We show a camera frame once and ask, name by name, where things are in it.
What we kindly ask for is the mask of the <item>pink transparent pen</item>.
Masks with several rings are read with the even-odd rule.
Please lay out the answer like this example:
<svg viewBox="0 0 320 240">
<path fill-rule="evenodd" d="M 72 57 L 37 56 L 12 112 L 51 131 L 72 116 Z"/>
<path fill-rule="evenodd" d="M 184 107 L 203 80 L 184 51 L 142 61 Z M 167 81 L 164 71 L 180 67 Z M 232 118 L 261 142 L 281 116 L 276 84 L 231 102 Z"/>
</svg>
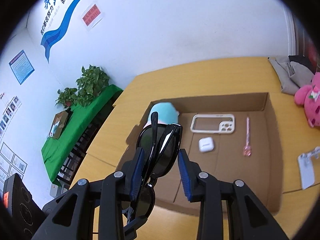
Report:
<svg viewBox="0 0 320 240">
<path fill-rule="evenodd" d="M 250 145 L 250 119 L 246 118 L 246 143 L 244 146 L 243 154 L 245 157 L 249 157 L 251 155 L 251 145 Z"/>
</svg>

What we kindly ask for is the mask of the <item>white earbuds case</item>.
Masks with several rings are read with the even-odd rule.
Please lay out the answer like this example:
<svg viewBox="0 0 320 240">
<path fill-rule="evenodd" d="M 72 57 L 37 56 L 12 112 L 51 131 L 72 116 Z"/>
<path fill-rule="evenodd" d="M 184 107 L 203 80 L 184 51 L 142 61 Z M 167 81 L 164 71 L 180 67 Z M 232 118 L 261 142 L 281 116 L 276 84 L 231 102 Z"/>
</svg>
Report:
<svg viewBox="0 0 320 240">
<path fill-rule="evenodd" d="M 214 150 L 214 140 L 212 137 L 205 137 L 199 140 L 199 151 L 201 153 L 211 152 Z"/>
</svg>

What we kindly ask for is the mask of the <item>clear white phone case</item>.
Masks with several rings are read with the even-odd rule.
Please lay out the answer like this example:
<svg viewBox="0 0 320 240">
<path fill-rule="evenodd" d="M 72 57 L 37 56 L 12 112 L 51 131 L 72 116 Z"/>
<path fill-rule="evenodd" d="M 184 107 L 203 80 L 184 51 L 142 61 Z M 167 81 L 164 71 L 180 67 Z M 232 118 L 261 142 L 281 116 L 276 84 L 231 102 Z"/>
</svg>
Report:
<svg viewBox="0 0 320 240">
<path fill-rule="evenodd" d="M 232 114 L 196 114 L 190 125 L 190 131 L 199 134 L 232 134 L 234 130 Z"/>
</svg>

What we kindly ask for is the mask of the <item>black sunglasses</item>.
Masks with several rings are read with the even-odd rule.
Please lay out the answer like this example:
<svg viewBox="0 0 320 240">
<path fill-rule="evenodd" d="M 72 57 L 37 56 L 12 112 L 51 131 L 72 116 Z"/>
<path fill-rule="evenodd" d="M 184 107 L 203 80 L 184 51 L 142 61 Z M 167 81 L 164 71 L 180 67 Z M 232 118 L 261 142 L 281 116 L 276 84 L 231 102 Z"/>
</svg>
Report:
<svg viewBox="0 0 320 240">
<path fill-rule="evenodd" d="M 183 127 L 179 124 L 160 124 L 158 113 L 151 114 L 151 124 L 138 136 L 135 155 L 123 163 L 125 192 L 128 201 L 122 202 L 122 213 L 127 218 L 125 239 L 135 239 L 137 230 L 151 215 L 156 196 L 154 187 L 158 178 L 168 174 L 177 158 Z"/>
</svg>

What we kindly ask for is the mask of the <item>white phone stand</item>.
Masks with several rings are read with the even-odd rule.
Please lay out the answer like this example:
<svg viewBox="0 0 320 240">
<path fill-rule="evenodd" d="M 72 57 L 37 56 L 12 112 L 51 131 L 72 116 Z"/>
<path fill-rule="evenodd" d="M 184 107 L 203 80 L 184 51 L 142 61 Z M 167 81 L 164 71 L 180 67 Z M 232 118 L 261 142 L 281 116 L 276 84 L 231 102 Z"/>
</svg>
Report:
<svg viewBox="0 0 320 240">
<path fill-rule="evenodd" d="M 312 163 L 313 158 L 319 158 L 319 146 L 315 147 L 310 152 L 300 154 L 297 158 L 303 190 L 311 187 L 315 183 L 315 173 Z"/>
</svg>

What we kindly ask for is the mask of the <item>brown tissue box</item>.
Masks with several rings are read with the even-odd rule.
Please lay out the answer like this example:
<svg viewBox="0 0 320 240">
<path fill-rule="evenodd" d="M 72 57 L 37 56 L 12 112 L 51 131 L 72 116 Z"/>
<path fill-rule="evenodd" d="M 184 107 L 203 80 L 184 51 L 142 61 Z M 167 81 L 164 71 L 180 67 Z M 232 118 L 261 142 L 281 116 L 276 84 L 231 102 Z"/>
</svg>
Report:
<svg viewBox="0 0 320 240">
<path fill-rule="evenodd" d="M 52 125 L 50 127 L 49 137 L 53 139 L 59 139 L 62 130 L 64 129 L 69 113 L 67 111 L 61 111 L 54 116 Z"/>
</svg>

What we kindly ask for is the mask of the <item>green tablecloth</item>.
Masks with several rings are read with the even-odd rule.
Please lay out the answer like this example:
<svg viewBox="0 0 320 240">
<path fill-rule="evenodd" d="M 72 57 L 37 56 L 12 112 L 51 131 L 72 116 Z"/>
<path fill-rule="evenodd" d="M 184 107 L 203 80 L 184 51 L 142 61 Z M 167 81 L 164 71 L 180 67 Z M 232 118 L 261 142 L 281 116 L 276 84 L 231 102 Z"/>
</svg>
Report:
<svg viewBox="0 0 320 240">
<path fill-rule="evenodd" d="M 116 85 L 109 85 L 86 107 L 72 106 L 71 118 L 58 139 L 49 137 L 42 146 L 41 153 L 51 183 L 59 185 L 57 175 L 65 159 L 87 126 L 105 105 L 112 106 L 123 90 Z"/>
</svg>

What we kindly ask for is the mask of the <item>small green potted plant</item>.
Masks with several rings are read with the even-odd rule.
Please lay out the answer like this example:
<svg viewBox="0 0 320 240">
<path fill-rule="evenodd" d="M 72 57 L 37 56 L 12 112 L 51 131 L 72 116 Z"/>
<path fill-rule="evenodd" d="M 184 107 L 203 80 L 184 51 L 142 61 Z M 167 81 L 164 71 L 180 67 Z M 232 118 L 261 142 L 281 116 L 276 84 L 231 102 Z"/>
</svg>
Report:
<svg viewBox="0 0 320 240">
<path fill-rule="evenodd" d="M 71 107 L 77 104 L 77 88 L 65 88 L 64 91 L 60 89 L 57 91 L 58 98 L 55 100 L 56 105 L 63 105 L 64 108 Z"/>
</svg>

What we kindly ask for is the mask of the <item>green pink blue plush toy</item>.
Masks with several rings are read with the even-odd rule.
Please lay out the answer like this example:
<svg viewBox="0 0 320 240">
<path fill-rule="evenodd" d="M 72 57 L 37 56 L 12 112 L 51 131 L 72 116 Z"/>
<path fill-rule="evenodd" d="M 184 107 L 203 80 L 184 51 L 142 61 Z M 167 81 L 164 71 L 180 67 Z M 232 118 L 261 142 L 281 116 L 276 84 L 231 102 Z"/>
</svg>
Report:
<svg viewBox="0 0 320 240">
<path fill-rule="evenodd" d="M 158 113 L 158 123 L 159 124 L 178 124 L 179 112 L 170 102 L 160 102 L 155 105 L 150 110 L 148 120 L 144 127 L 151 124 L 151 115 L 153 112 Z"/>
</svg>

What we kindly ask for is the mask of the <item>pink strawberry bear plush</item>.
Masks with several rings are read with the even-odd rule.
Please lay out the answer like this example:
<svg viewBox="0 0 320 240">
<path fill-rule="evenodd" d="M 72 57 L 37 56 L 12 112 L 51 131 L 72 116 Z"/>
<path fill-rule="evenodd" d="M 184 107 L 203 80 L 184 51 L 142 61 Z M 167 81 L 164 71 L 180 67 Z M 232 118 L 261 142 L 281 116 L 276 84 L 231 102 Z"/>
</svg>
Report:
<svg viewBox="0 0 320 240">
<path fill-rule="evenodd" d="M 294 95 L 296 105 L 304 107 L 304 113 L 310 127 L 319 127 L 320 124 L 320 73 L 316 72 L 311 84 L 301 87 Z"/>
</svg>

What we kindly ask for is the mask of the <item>large green potted plant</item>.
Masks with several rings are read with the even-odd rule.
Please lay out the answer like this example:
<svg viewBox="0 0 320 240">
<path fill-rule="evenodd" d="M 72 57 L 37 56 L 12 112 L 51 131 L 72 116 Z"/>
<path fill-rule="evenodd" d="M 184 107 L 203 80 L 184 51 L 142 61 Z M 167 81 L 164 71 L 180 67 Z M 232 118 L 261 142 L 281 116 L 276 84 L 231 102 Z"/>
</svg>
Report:
<svg viewBox="0 0 320 240">
<path fill-rule="evenodd" d="M 77 102 L 86 107 L 97 98 L 105 87 L 109 85 L 109 76 L 97 66 L 82 66 L 81 76 L 76 80 L 78 85 Z"/>
</svg>

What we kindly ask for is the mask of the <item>grey folded cloth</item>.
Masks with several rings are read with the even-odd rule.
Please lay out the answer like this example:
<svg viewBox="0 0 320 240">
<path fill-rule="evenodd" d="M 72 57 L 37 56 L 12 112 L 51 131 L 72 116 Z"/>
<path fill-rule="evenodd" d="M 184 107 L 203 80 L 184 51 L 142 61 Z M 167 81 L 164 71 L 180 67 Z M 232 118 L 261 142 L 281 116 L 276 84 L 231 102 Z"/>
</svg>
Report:
<svg viewBox="0 0 320 240">
<path fill-rule="evenodd" d="M 280 81 L 281 92 L 294 95 L 304 85 L 310 85 L 315 68 L 310 60 L 301 55 L 269 57 Z"/>
</svg>

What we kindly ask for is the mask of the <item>blue framed wall poster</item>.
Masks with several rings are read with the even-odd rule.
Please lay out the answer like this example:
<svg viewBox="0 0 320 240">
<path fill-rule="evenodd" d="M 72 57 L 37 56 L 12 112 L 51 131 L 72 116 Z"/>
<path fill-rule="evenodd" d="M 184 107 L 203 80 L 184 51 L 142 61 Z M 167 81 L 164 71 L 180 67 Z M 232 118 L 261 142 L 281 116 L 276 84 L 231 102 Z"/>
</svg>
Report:
<svg viewBox="0 0 320 240">
<path fill-rule="evenodd" d="M 10 62 L 9 66 L 21 85 L 34 72 L 34 68 L 24 50 L 20 51 Z"/>
</svg>

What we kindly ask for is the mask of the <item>red wall notice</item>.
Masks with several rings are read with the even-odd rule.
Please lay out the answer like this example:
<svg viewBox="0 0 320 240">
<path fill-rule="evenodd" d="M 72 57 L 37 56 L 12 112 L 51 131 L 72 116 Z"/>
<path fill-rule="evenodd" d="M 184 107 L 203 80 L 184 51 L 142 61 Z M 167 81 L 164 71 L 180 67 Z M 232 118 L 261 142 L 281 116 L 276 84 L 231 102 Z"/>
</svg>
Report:
<svg viewBox="0 0 320 240">
<path fill-rule="evenodd" d="M 100 4 L 93 2 L 84 10 L 79 18 L 84 25 L 84 28 L 87 31 L 90 31 L 104 18 L 104 15 Z"/>
</svg>

